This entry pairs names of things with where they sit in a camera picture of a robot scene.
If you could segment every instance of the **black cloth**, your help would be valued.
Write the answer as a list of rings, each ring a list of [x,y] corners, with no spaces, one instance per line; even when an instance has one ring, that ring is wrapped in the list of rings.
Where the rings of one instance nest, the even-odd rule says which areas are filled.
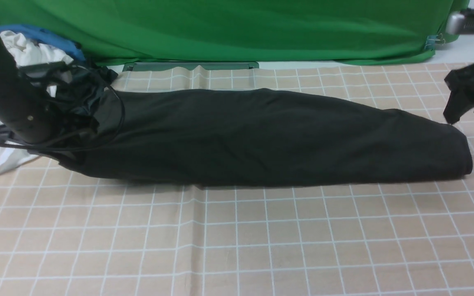
[[[397,109],[268,89],[119,92],[125,125],[109,146],[70,170],[98,178],[203,186],[286,187],[461,178],[466,136]],[[95,116],[113,133],[111,92]]]
[[[87,62],[75,60],[70,66],[84,66],[86,69],[72,67],[69,70],[71,82],[56,88],[57,105],[63,112],[92,115],[104,94],[104,88],[113,83],[118,73],[104,66],[99,67],[90,60]]]

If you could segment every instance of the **white grid line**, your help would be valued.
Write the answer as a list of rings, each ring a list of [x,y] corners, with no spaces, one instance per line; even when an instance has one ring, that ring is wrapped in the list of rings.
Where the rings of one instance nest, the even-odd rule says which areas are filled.
[[[109,250],[109,256],[107,257],[107,263],[105,264],[105,275],[107,275],[109,273],[109,264],[111,263],[111,257],[113,255],[113,248],[114,248],[114,244],[116,242],[116,234],[118,233],[118,225],[120,223],[120,218],[122,217],[122,207],[124,206],[125,194],[126,194],[127,191],[128,191],[128,188],[126,187],[124,189],[124,195],[122,196],[122,203],[120,204],[120,210],[118,211],[118,217],[116,218],[116,227],[114,228],[113,240],[111,242],[111,249]],[[104,277],[104,280],[102,281],[102,286],[100,288],[100,295],[103,295],[103,293],[104,293],[105,279],[106,278]]]
[[[336,247],[336,244],[335,244],[336,242],[334,240],[334,233],[332,231],[332,225],[330,223],[329,210],[327,208],[327,202],[325,201],[325,195],[323,193],[323,187],[321,187],[321,193],[323,194],[323,206],[325,208],[325,215],[327,216],[327,224],[329,225],[330,239],[331,239],[332,247],[334,248],[334,255],[336,257],[336,264],[337,264],[337,266],[340,266],[339,256],[337,255],[337,247]],[[343,294],[346,294],[345,281],[343,280],[343,273],[341,271],[341,268],[338,268],[338,270],[339,270],[339,278],[340,278],[340,281],[341,281],[341,289],[343,290]]]
[[[151,204],[155,200],[155,195],[156,195],[156,186],[153,187],[153,196],[151,197]],[[147,249],[147,240],[149,239],[149,229],[151,228],[150,224],[151,224],[151,216],[152,215],[153,215],[153,207],[151,206],[151,209],[149,210],[149,217],[147,218],[147,226],[146,226],[146,229],[145,229],[144,247],[143,247],[143,252],[142,252],[142,258],[140,258],[139,276],[137,278],[137,287],[135,289],[135,296],[138,295],[138,291],[139,291],[139,288],[140,288],[140,279],[141,279],[140,275],[142,274],[142,266],[144,264],[145,251]],[[176,245],[176,248],[175,248],[177,250],[177,253],[179,251],[179,245],[178,245],[178,243],[179,243],[179,234],[180,234],[179,231],[180,231],[180,226],[178,226],[178,230],[177,230],[177,245]]]
[[[73,177],[73,172],[71,172],[71,176],[69,177],[69,183],[71,183],[71,180],[72,180],[72,177]],[[43,182],[45,181],[45,177],[47,176],[47,170],[45,170],[45,174],[43,174],[43,178],[41,180],[41,183],[39,184],[39,187],[41,187],[41,185],[43,184]],[[63,202],[65,201],[65,198],[67,197],[67,192],[68,192],[68,187],[65,189],[65,193],[63,195],[63,199],[62,199],[62,204]],[[40,190],[38,189],[38,192],[36,193],[36,197],[34,198],[34,202],[35,200],[37,199],[38,195],[40,194]],[[19,240],[21,239],[21,234],[23,233],[23,231],[25,230],[25,225],[27,225],[27,221],[28,221],[28,218],[30,217],[30,213],[32,213],[32,209],[33,207],[30,207],[30,211],[28,212],[28,216],[27,216],[27,219],[26,219],[26,222],[23,224],[23,228],[21,229],[21,232],[19,233],[19,239],[16,243],[16,245],[14,246],[14,252],[15,252],[15,249],[17,248],[17,245],[19,243]],[[60,215],[62,213],[62,209],[60,208],[58,210],[58,216],[56,217],[56,222],[54,223],[54,225],[57,225],[58,222],[60,221]],[[47,247],[45,248],[45,250],[48,250],[49,247],[51,246],[51,242],[52,242],[52,238],[54,237],[54,232],[55,230],[53,229],[51,231],[51,235],[49,236],[49,242],[47,243]],[[47,253],[43,254],[43,257],[41,259],[41,263],[39,264],[39,268],[38,268],[38,271],[36,273],[36,279],[34,280],[34,283],[32,284],[32,289],[30,289],[30,295],[32,295],[32,293],[34,293],[34,289],[36,288],[36,284],[38,283],[38,277],[40,276],[40,272],[41,272],[41,268],[43,268],[43,264],[45,263],[45,258],[47,257]]]
[[[272,261],[272,245],[270,242],[270,227],[269,227],[269,221],[268,221],[268,208],[267,208],[267,193],[266,189],[263,189],[263,197],[265,199],[265,219],[266,219],[266,224],[267,224],[267,246],[268,246],[268,255],[269,255],[269,262],[270,262],[270,277],[272,280],[272,296],[275,296],[275,283],[274,283],[274,277],[273,277],[273,261]]]
[[[182,196],[180,198],[181,201],[184,201],[184,193],[185,192],[186,192],[186,188],[183,186],[182,187]],[[179,209],[179,224],[180,224],[181,220],[182,220],[182,203],[181,203],[180,209]],[[177,229],[177,243],[175,244],[175,259],[173,260],[173,274],[175,274],[176,271],[177,271],[177,258],[179,257],[179,239],[180,239],[180,227],[178,227],[178,229]],[[171,279],[171,296],[173,296],[173,290],[174,289],[175,289],[175,276],[173,276],[173,278]]]
[[[94,189],[94,194],[93,194],[93,199],[91,200],[91,204],[94,204],[94,201],[96,199],[96,193],[98,192],[98,184],[96,184],[96,188]],[[65,296],[68,296],[68,293],[69,293],[69,289],[71,288],[71,283],[72,283],[72,279],[73,279],[73,276],[74,276],[74,270],[76,268],[76,264],[78,262],[78,258],[79,258],[79,255],[81,254],[81,246],[83,245],[83,240],[85,238],[85,232],[87,231],[87,225],[89,224],[89,220],[91,218],[91,211],[92,209],[89,208],[89,210],[87,211],[87,217],[85,218],[85,224],[84,224],[84,227],[82,227],[82,231],[81,231],[81,238],[79,240],[79,243],[78,243],[78,250],[76,252],[76,256],[74,257],[74,262],[71,266],[71,275],[69,277],[69,281],[67,283],[67,288],[65,289]]]

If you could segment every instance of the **crumpled black fabric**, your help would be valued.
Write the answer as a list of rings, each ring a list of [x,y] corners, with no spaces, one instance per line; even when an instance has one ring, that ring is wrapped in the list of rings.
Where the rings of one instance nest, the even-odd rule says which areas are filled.
[[[472,171],[455,127],[398,109],[268,89],[119,92],[116,140],[63,167],[97,178],[203,186],[291,187],[462,178]],[[119,120],[109,91],[99,139]]]
[[[118,73],[107,67],[99,67],[90,60],[87,62],[75,60],[69,66],[74,65],[84,66],[89,71],[79,67],[70,69],[71,82],[56,89],[57,106],[63,112],[90,116],[96,111],[97,103],[104,94],[104,88],[113,83]]]

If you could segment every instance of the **blue fabric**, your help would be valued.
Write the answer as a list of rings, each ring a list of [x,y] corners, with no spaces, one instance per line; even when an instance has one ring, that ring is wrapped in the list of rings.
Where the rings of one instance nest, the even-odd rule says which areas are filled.
[[[53,32],[39,28],[33,25],[4,25],[0,26],[0,32],[2,31],[12,31],[15,33],[21,33],[29,39],[34,39],[39,43],[45,43],[47,45],[52,45],[61,49],[66,54],[71,56],[74,60],[79,60],[85,62],[85,56],[83,52],[78,49],[76,44],[68,39],[60,37]]]

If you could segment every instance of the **black fabric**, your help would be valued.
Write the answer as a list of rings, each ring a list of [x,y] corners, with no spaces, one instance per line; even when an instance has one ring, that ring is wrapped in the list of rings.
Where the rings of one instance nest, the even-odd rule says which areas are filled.
[[[118,73],[107,67],[98,67],[90,60],[79,62],[75,60],[71,66],[84,66],[86,69],[73,67],[70,69],[72,80],[66,85],[56,88],[58,107],[63,112],[88,116],[96,111],[96,104],[104,94],[104,88],[113,83]]]
[[[87,176],[204,186],[306,186],[461,178],[472,171],[455,127],[298,92],[119,92],[126,121],[117,140],[61,165]],[[106,92],[100,137],[119,103]]]

